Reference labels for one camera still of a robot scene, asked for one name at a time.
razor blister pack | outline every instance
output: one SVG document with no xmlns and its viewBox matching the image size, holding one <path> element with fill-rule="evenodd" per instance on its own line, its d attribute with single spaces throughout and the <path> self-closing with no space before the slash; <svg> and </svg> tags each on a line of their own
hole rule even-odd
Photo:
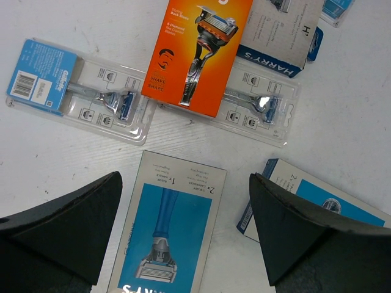
<svg viewBox="0 0 391 293">
<path fill-rule="evenodd" d="M 156 103 L 140 94 L 145 74 L 57 44 L 26 40 L 7 105 L 135 145 Z"/>
</svg>

white table surface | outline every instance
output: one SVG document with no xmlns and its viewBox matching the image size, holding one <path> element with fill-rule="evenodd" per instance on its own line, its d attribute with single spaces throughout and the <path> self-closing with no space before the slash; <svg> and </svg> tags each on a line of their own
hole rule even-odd
<svg viewBox="0 0 391 293">
<path fill-rule="evenodd" d="M 146 71 L 168 0 L 19 0 L 0 3 L 0 92 L 24 39 L 39 37 Z M 201 293 L 269 292 L 259 244 L 236 224 L 249 175 L 280 157 L 391 214 L 391 5 L 357 0 L 341 28 L 320 21 L 318 60 L 302 84 L 288 145 L 279 149 L 190 124 L 157 109 L 147 143 L 135 147 L 0 103 L 0 217 L 29 209 L 118 170 L 122 199 L 98 286 L 106 292 L 142 150 L 228 170 Z"/>
</svg>

razor illustration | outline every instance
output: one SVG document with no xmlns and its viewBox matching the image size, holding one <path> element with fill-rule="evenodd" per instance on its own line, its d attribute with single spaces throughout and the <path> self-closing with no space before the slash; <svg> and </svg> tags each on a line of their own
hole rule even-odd
<svg viewBox="0 0 391 293">
<path fill-rule="evenodd" d="M 224 98 L 249 109 L 260 121 L 266 124 L 273 123 L 279 105 L 279 99 L 276 95 L 252 96 L 229 88 L 225 90 Z"/>
<path fill-rule="evenodd" d="M 152 234 L 152 250 L 142 259 L 136 271 L 136 278 L 174 282 L 178 267 L 171 257 L 168 238 L 171 215 L 177 198 L 178 191 L 163 189 L 158 221 Z"/>
<path fill-rule="evenodd" d="M 270 0 L 277 7 L 278 11 L 287 13 L 289 11 L 289 6 L 291 5 L 291 0 Z"/>
<path fill-rule="evenodd" d="M 127 121 L 136 93 L 124 89 L 120 92 L 99 92 L 80 84 L 69 83 L 67 90 L 103 103 L 119 120 Z"/>
<path fill-rule="evenodd" d="M 216 12 L 204 6 L 198 6 L 202 9 L 201 15 L 197 17 L 195 23 L 199 36 L 197 37 L 197 46 L 193 62 L 190 65 L 185 82 L 185 90 L 179 105 L 189 107 L 190 100 L 196 90 L 200 80 L 202 68 L 208 59 L 214 56 L 220 47 L 225 46 L 238 31 L 238 26 L 233 18 L 226 20 L 218 17 Z M 202 49 L 206 49 L 206 55 L 201 59 Z"/>
</svg>

gillette fusion5 box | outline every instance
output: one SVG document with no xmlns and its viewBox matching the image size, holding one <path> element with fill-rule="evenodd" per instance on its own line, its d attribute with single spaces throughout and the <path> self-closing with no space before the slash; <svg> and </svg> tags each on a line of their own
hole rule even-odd
<svg viewBox="0 0 391 293">
<path fill-rule="evenodd" d="M 216 117 L 252 0 L 170 0 L 142 94 Z"/>
<path fill-rule="evenodd" d="M 144 151 L 109 293 L 197 293 L 227 172 Z"/>
<path fill-rule="evenodd" d="M 263 176 L 287 191 L 332 212 L 367 224 L 391 228 L 391 215 L 363 203 L 281 159 L 270 159 Z M 250 203 L 237 228 L 245 236 L 259 242 Z"/>
</svg>

silver razor handle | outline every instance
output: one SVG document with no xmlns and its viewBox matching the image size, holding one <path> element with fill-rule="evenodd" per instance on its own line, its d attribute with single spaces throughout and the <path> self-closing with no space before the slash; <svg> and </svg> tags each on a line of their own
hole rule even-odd
<svg viewBox="0 0 391 293">
<path fill-rule="evenodd" d="M 102 96 L 102 93 L 99 92 L 98 90 L 94 90 L 90 87 L 85 87 L 85 86 L 79 85 L 79 84 L 69 83 L 68 90 L 72 93 L 86 96 L 89 98 L 94 98 L 94 99 L 100 99 Z"/>
<path fill-rule="evenodd" d="M 246 93 L 237 90 L 226 89 L 224 93 L 226 100 L 234 102 L 242 107 L 248 108 L 259 120 L 265 121 L 268 110 L 270 110 L 269 102 L 273 99 L 272 96 L 250 96 Z"/>
<path fill-rule="evenodd" d="M 85 96 L 86 98 L 92 98 L 101 101 L 114 115 L 117 114 L 119 104 L 121 102 L 121 95 L 116 92 L 99 92 L 98 90 L 86 87 L 80 84 L 68 84 L 68 91 L 77 95 Z"/>
</svg>

